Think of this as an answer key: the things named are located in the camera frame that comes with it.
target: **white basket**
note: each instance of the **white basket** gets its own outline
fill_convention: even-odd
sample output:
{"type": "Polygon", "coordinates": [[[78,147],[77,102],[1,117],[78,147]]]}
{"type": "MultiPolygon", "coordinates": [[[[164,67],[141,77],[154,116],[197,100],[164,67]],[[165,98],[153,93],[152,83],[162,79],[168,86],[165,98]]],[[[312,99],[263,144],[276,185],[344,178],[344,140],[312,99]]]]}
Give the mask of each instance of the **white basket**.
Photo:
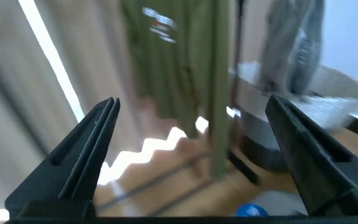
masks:
{"type": "MultiPolygon", "coordinates": [[[[256,80],[253,75],[243,74],[241,77],[246,79],[240,79],[237,97],[239,106],[267,121],[265,108],[271,93],[258,90],[252,84],[253,80],[256,80]]],[[[318,96],[305,95],[290,101],[324,129],[336,129],[346,125],[349,122],[349,113],[358,110],[358,82],[335,69],[319,67],[311,81],[310,91],[318,96]]]]}

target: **wall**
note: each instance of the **wall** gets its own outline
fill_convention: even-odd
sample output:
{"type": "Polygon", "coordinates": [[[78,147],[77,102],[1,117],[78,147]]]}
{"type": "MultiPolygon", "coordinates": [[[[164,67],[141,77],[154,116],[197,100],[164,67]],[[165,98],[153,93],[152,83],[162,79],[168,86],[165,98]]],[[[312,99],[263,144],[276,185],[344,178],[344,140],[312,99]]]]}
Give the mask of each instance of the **wall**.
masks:
{"type": "MultiPolygon", "coordinates": [[[[241,62],[258,60],[265,41],[266,15],[272,0],[249,1],[241,62]]],[[[325,0],[321,63],[358,81],[358,1],[325,0]]]]}

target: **green garment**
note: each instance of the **green garment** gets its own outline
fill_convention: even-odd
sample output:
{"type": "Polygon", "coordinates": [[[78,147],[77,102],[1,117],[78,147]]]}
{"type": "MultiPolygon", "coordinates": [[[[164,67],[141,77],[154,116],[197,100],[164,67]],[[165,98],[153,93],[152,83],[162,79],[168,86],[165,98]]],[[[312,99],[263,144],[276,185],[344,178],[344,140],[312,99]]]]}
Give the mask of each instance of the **green garment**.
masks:
{"type": "Polygon", "coordinates": [[[224,174],[228,120],[228,1],[123,0],[140,97],[161,118],[175,118],[189,138],[201,106],[209,121],[212,173],[224,174]]]}

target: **wooden floor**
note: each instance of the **wooden floor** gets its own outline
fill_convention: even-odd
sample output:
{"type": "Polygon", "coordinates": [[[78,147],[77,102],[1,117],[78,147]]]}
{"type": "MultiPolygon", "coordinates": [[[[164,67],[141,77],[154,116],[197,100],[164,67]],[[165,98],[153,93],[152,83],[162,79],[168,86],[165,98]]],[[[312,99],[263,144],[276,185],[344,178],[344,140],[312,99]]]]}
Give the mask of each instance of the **wooden floor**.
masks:
{"type": "MultiPolygon", "coordinates": [[[[358,155],[358,135],[343,129],[333,135],[358,155]]],[[[99,185],[94,203],[101,217],[210,216],[234,214],[236,208],[267,189],[296,192],[289,174],[267,172],[235,152],[259,174],[251,184],[229,163],[227,176],[212,179],[204,139],[182,139],[173,151],[155,151],[147,164],[132,164],[119,180],[99,185]]]]}

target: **gray garment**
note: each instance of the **gray garment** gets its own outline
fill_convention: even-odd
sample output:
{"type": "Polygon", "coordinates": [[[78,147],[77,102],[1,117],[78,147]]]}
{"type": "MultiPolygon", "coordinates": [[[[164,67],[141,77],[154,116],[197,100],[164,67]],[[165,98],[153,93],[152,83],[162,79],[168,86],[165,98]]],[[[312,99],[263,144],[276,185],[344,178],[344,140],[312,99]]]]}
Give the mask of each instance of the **gray garment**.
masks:
{"type": "Polygon", "coordinates": [[[258,87],[283,96],[308,90],[320,58],[323,0],[276,0],[268,15],[268,37],[258,87]]]}

